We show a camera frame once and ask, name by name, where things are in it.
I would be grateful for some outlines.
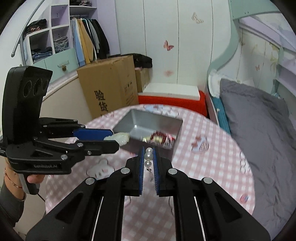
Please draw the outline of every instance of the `silver baking pan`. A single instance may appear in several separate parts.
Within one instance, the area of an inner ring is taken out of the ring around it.
[[[161,157],[172,160],[179,143],[182,125],[182,119],[132,109],[113,128],[113,132],[130,134],[129,142],[121,148],[133,153],[138,153],[142,146],[145,148],[158,146],[143,141],[143,138],[151,136],[154,132],[170,134],[176,139],[172,147],[158,146],[158,150]]]

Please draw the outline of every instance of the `metal rail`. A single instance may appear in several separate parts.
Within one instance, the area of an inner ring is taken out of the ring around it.
[[[21,50],[21,55],[22,55],[22,63],[23,66],[26,66],[26,59],[25,59],[25,53],[24,53],[24,46],[23,46],[23,34],[24,31],[26,29],[26,27],[29,25],[29,22],[31,21],[32,17],[34,16],[34,14],[37,12],[38,8],[42,5],[42,3],[44,3],[45,0],[41,0],[41,2],[38,4],[38,6],[35,8],[35,10],[32,12],[31,16],[28,18],[26,24],[24,25],[24,27],[22,28],[22,31],[17,39],[17,42],[15,43],[15,46],[13,48],[13,51],[11,53],[11,57],[13,58],[15,56],[15,52],[17,51],[17,46],[20,44],[20,50]]]

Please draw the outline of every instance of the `pink checkered tablecloth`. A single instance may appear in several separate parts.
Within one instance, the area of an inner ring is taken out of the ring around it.
[[[172,160],[174,168],[189,177],[211,177],[250,214],[255,207],[254,180],[249,164],[236,142],[206,117],[179,107],[137,105],[97,118],[87,128],[112,129],[130,109],[139,109],[183,119],[181,138]],[[85,178],[86,171],[102,158],[114,169],[125,166],[135,154],[120,149],[115,154],[86,157],[69,175],[49,176],[46,183],[46,212],[52,210]],[[175,240],[173,202],[156,196],[153,174],[144,170],[143,194],[131,197],[124,207],[122,240]]]

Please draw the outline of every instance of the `light blue shirt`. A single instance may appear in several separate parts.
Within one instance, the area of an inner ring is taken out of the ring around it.
[[[71,20],[71,30],[72,30],[74,48],[76,51],[79,67],[82,67],[85,65],[85,58],[84,58],[82,46],[79,41],[79,36],[78,36],[79,33],[77,32],[76,24],[77,24],[77,21]]]

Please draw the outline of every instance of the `blue gripper pad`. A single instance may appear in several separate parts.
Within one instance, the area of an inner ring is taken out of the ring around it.
[[[142,147],[141,157],[140,157],[140,170],[139,170],[139,192],[142,195],[143,192],[143,181],[144,181],[144,155],[145,148]]]
[[[103,141],[105,137],[113,135],[113,131],[108,129],[80,128],[75,130],[73,135],[81,141]]]
[[[158,164],[157,164],[157,157],[156,157],[156,150],[153,148],[153,171],[154,171],[154,184],[155,184],[155,190],[156,195],[159,195],[160,190],[160,176],[158,172]]]

